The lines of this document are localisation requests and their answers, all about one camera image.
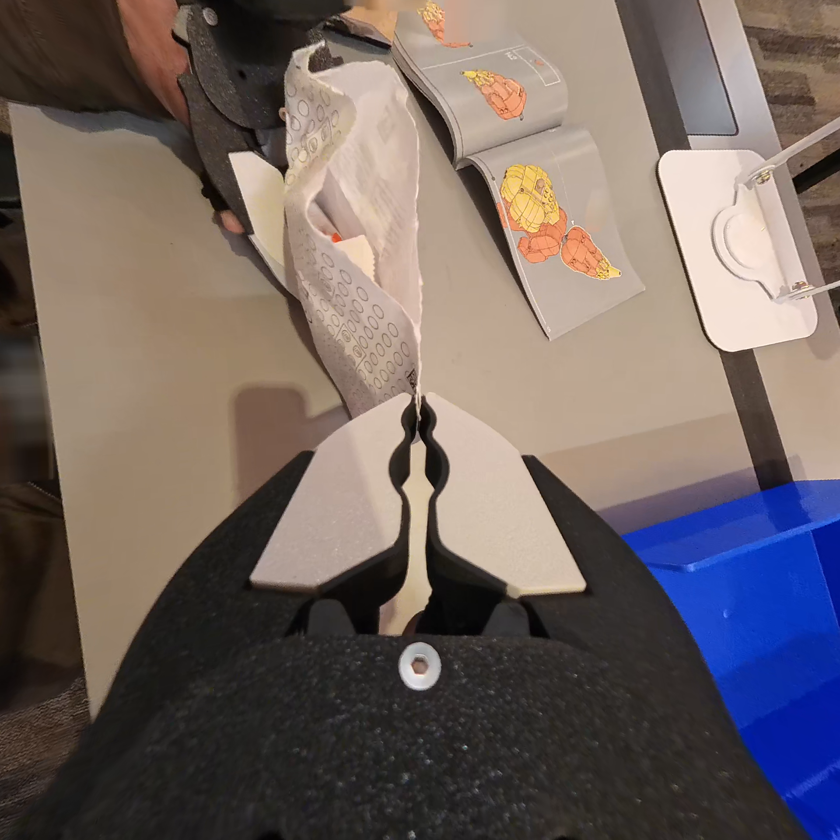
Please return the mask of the white circle-print paper bag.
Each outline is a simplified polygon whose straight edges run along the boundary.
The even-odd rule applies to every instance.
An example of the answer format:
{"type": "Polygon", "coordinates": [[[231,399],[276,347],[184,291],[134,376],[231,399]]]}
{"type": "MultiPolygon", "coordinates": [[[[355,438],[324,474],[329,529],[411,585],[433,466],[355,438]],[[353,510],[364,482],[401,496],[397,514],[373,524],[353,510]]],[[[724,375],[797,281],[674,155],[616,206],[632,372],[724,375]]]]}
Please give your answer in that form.
{"type": "Polygon", "coordinates": [[[285,75],[286,219],[298,298],[351,417],[417,393],[423,281],[419,138],[393,68],[354,61],[285,75]]]}

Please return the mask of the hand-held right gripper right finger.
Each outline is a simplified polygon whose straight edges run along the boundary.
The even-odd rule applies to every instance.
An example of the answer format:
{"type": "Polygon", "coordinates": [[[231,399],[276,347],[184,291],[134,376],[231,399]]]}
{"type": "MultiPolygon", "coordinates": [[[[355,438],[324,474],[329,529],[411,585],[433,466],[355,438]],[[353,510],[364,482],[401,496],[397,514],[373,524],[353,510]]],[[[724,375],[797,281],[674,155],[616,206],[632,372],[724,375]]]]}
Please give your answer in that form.
{"type": "Polygon", "coordinates": [[[423,400],[427,571],[509,597],[580,593],[586,582],[524,457],[434,393],[423,400]]]}

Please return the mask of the person's brown jacket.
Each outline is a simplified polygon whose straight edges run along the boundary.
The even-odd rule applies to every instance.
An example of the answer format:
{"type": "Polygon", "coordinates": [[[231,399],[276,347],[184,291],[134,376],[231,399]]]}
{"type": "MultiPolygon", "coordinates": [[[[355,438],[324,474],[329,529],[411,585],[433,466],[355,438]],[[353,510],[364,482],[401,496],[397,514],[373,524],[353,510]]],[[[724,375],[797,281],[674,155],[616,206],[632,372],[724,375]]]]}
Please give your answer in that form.
{"type": "Polygon", "coordinates": [[[58,479],[2,486],[2,687],[28,663],[81,666],[73,585],[58,479]]]}

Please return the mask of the white desk lamp stand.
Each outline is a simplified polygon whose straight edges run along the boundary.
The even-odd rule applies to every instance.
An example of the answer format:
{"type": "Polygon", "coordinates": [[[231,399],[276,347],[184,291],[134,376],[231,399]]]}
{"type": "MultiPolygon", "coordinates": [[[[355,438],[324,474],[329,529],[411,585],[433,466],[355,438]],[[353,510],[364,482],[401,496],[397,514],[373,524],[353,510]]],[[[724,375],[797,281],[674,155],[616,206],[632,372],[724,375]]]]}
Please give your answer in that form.
{"type": "Polygon", "coordinates": [[[834,119],[769,159],[750,150],[672,150],[658,180],[703,332],[736,353],[803,340],[814,297],[781,192],[787,161],[838,131],[834,119]]]}

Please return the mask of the open grey instruction booklet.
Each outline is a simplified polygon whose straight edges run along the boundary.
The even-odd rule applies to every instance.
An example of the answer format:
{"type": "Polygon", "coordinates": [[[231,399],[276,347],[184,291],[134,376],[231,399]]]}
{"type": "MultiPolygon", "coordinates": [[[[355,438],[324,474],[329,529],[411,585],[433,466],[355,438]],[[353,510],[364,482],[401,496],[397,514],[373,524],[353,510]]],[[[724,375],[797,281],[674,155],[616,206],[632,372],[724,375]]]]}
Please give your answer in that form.
{"type": "Polygon", "coordinates": [[[398,14],[392,55],[447,125],[461,170],[485,179],[521,287],[549,340],[644,291],[618,234],[592,136],[567,120],[560,69],[481,10],[449,32],[455,2],[398,14]]]}

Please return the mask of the grey desk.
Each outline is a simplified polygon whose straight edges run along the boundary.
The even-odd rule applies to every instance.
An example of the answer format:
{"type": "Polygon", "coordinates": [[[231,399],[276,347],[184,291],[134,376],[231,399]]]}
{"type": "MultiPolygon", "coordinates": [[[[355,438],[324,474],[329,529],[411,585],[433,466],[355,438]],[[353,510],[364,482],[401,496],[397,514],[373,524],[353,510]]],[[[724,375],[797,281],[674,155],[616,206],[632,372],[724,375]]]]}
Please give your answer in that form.
{"type": "MultiPolygon", "coordinates": [[[[486,186],[419,134],[422,385],[541,461],[619,532],[770,484],[737,363],[703,335],[614,2],[524,2],[565,75],[646,291],[547,340],[486,186]]],[[[215,225],[171,123],[12,108],[91,712],[157,595],[240,501],[345,420],[295,299],[215,225]]]]}

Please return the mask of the person's left forearm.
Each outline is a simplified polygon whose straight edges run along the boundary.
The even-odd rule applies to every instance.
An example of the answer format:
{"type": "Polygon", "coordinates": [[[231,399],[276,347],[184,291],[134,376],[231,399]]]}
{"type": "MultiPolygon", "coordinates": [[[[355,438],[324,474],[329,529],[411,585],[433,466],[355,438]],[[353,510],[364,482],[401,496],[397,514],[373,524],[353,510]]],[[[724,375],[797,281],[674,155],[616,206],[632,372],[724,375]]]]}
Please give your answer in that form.
{"type": "Polygon", "coordinates": [[[2,1],[1,95],[72,112],[159,115],[113,1],[2,1]]]}

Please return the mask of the person's left hand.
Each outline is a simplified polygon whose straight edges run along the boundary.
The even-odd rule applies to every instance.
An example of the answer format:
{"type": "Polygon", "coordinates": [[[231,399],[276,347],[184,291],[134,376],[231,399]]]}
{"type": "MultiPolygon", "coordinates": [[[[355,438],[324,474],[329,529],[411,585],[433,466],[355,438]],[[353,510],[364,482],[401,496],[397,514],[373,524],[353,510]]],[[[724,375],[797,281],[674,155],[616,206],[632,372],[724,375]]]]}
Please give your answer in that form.
{"type": "Polygon", "coordinates": [[[190,129],[178,78],[190,69],[186,49],[172,36],[176,1],[118,1],[123,33],[140,77],[162,107],[190,129]]]}

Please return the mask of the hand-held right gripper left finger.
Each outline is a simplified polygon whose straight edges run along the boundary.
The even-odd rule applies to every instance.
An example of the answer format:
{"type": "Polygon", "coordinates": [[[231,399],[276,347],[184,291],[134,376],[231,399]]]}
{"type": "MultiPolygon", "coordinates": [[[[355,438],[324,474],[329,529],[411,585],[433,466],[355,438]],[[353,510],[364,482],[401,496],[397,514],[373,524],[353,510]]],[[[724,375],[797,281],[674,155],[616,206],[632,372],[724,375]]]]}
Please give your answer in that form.
{"type": "Polygon", "coordinates": [[[249,581],[260,589],[326,594],[379,565],[383,594],[407,571],[411,472],[417,422],[413,395],[357,416],[314,450],[249,581]]]}

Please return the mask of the blue plastic bin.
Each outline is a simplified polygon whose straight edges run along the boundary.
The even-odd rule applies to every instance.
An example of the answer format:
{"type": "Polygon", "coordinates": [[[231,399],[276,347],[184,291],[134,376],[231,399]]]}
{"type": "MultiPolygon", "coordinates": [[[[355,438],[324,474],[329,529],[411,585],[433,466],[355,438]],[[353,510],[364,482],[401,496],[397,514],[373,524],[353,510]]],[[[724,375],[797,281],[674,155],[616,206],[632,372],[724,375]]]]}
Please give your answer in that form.
{"type": "Polygon", "coordinates": [[[775,790],[812,838],[838,838],[839,481],[795,481],[624,539],[775,790]]]}

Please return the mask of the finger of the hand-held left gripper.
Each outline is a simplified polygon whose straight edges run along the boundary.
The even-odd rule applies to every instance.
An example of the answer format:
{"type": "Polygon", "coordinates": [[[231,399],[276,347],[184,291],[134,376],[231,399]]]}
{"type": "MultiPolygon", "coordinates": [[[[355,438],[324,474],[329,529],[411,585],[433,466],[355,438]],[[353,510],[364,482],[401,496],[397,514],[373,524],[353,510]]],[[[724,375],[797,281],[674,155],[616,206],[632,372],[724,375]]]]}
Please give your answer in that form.
{"type": "Polygon", "coordinates": [[[245,203],[248,238],[274,278],[287,284],[284,176],[256,152],[230,152],[228,159],[245,203]]]}

